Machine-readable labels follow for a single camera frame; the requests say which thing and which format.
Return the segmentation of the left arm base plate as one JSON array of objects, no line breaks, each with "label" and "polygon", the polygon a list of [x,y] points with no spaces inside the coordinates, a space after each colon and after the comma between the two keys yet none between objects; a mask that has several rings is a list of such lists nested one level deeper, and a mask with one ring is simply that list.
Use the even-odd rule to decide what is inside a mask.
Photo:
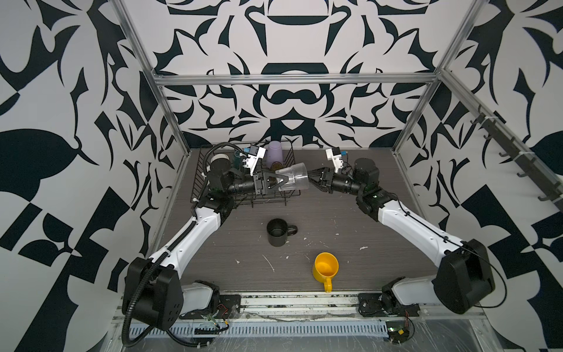
[{"label": "left arm base plate", "polygon": [[180,320],[196,319],[207,316],[226,319],[232,314],[238,313],[241,304],[241,295],[238,294],[216,294],[204,309],[197,309],[180,315]]}]

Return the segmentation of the clear glass cup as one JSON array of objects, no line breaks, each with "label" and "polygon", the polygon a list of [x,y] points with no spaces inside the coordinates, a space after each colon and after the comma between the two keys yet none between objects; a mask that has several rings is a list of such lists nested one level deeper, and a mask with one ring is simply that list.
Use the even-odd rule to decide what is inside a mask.
[{"label": "clear glass cup", "polygon": [[308,171],[304,163],[294,164],[276,171],[289,177],[289,181],[280,188],[281,192],[301,191],[309,188]]}]

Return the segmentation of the black wire dish rack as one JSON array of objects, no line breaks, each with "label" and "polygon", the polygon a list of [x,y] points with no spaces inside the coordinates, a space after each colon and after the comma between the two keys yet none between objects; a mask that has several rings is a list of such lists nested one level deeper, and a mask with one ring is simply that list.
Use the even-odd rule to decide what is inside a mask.
[{"label": "black wire dish rack", "polygon": [[[249,170],[244,168],[242,171],[240,171],[240,170],[236,170],[233,167],[233,156],[235,151],[240,152],[244,148],[248,148],[251,145],[249,143],[243,143],[243,142],[237,142],[235,145],[237,147],[236,149],[228,150],[225,153],[230,157],[232,166],[230,167],[229,170],[227,170],[224,173],[226,175],[225,179],[231,180],[233,182],[228,186],[227,192],[234,199],[235,208],[241,205],[250,205],[253,207],[258,204],[276,203],[276,202],[282,202],[284,204],[287,204],[290,198],[301,196],[301,191],[289,191],[289,192],[279,191],[274,194],[257,196],[255,194],[253,177],[250,176]],[[192,197],[191,202],[193,204],[198,203],[200,198],[206,193],[208,193],[208,190],[210,189],[211,186],[211,182],[208,180],[208,176],[212,174],[212,172],[209,169],[209,165],[211,163],[211,158],[219,153],[220,150],[219,149],[214,150],[211,144],[200,146],[199,155],[197,157],[196,174],[194,176],[194,184],[191,192],[191,197]],[[255,173],[262,173],[263,171],[272,172],[268,167],[266,167],[266,161],[261,159],[255,169]]]}]

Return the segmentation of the green mug white inside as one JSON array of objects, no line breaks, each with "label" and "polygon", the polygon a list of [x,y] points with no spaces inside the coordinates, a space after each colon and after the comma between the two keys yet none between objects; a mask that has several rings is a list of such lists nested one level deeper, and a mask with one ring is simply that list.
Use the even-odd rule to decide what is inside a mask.
[{"label": "green mug white inside", "polygon": [[244,169],[243,163],[246,160],[246,154],[235,151],[233,156],[233,167],[236,170],[242,171]]}]

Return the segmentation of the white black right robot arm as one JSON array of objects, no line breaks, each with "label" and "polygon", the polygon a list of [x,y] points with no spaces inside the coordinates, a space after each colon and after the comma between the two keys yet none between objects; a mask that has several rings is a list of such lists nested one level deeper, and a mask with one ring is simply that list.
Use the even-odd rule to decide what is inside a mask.
[{"label": "white black right robot arm", "polygon": [[394,230],[426,255],[438,271],[434,276],[398,278],[381,293],[381,309],[396,314],[403,307],[441,304],[462,315],[496,289],[499,270],[490,262],[488,250],[477,240],[450,235],[411,211],[400,198],[385,190],[380,171],[368,158],[356,160],[349,174],[329,167],[308,173],[309,182],[325,193],[355,196],[362,213]]}]

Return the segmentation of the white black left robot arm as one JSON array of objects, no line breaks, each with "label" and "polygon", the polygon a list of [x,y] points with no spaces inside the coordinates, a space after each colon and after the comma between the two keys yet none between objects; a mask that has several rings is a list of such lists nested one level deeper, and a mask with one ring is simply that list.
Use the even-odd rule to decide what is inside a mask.
[{"label": "white black left robot arm", "polygon": [[297,177],[291,169],[261,168],[265,154],[258,145],[241,148],[222,142],[202,157],[202,188],[188,221],[161,249],[128,267],[122,304],[124,347],[135,346],[154,329],[169,333],[183,315],[215,315],[219,289],[204,281],[183,288],[180,279],[202,245],[230,216],[238,197],[272,194],[295,185]]}]

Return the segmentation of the olive tinted glass cup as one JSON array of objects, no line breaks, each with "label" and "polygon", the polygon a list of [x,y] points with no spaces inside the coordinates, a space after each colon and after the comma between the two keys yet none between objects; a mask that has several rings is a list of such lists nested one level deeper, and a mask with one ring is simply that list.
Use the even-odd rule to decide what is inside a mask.
[{"label": "olive tinted glass cup", "polygon": [[270,166],[270,170],[271,170],[272,172],[281,170],[281,169],[283,169],[283,168],[284,168],[284,165],[283,165],[281,162],[278,162],[278,161],[274,162],[274,163],[271,164],[271,166]]}]

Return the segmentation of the white mug red inside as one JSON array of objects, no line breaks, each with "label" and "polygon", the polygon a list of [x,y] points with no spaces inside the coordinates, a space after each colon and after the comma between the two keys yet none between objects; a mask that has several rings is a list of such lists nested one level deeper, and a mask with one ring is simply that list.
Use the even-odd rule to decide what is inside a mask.
[{"label": "white mug red inside", "polygon": [[225,153],[219,153],[211,158],[209,169],[213,172],[223,172],[229,170],[231,165],[230,157]]}]

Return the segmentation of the black ceramic mug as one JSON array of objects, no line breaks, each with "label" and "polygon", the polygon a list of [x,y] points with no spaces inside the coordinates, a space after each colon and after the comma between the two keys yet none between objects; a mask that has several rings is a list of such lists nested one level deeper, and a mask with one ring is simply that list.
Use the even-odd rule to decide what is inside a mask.
[{"label": "black ceramic mug", "polygon": [[287,224],[283,219],[272,219],[267,224],[268,242],[271,246],[284,246],[287,239],[294,236],[298,231],[297,226]]}]

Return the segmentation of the lilac plastic cup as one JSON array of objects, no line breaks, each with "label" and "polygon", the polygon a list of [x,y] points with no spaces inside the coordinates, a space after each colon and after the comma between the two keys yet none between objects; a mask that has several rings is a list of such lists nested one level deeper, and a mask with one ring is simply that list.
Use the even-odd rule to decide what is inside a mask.
[{"label": "lilac plastic cup", "polygon": [[266,167],[272,169],[274,165],[283,164],[283,149],[279,141],[271,141],[266,153]]}]

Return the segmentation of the yellow ceramic mug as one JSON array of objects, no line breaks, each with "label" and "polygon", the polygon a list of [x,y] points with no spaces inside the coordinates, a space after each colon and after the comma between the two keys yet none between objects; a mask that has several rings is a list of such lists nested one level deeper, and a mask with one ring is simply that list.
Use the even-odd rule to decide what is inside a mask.
[{"label": "yellow ceramic mug", "polygon": [[333,279],[338,274],[339,269],[338,259],[329,252],[322,252],[315,258],[312,273],[315,280],[323,284],[324,291],[331,293]]}]

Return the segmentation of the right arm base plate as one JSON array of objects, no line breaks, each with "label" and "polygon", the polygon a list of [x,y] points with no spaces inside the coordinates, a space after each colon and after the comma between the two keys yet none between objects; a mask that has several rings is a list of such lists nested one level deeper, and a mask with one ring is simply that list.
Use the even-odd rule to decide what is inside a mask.
[{"label": "right arm base plate", "polygon": [[419,305],[401,304],[391,293],[359,293],[358,312],[365,318],[419,317]]}]

